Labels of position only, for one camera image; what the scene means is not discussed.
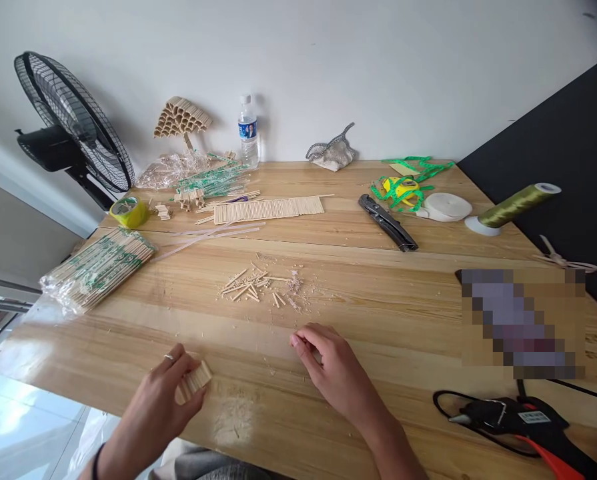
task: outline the black wristband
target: black wristband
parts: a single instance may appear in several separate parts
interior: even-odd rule
[[[91,480],[98,480],[98,458],[100,458],[100,453],[103,451],[103,447],[105,444],[103,443],[96,455],[93,456],[93,465],[91,466]]]

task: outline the black pliers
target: black pliers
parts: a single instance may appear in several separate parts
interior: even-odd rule
[[[361,195],[358,204],[363,207],[370,217],[387,233],[400,251],[418,250],[418,244],[409,233],[387,211],[378,205],[369,195]]]

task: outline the fan grille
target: fan grille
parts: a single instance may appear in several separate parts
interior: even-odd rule
[[[50,127],[62,126],[88,158],[87,170],[105,188],[125,192],[135,181],[133,166],[96,100],[69,70],[34,52],[16,57],[14,66],[31,104]]]

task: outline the floor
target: floor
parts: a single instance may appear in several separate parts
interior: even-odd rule
[[[0,342],[15,323],[2,332]],[[0,375],[0,480],[76,479],[120,418]],[[160,465],[158,459],[138,478]]]

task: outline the popsicle stick tree sculpture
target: popsicle stick tree sculpture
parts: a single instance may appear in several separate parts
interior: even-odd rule
[[[211,125],[211,117],[189,100],[181,97],[169,99],[153,130],[154,137],[182,136],[187,148],[193,151],[189,134],[205,131]]]

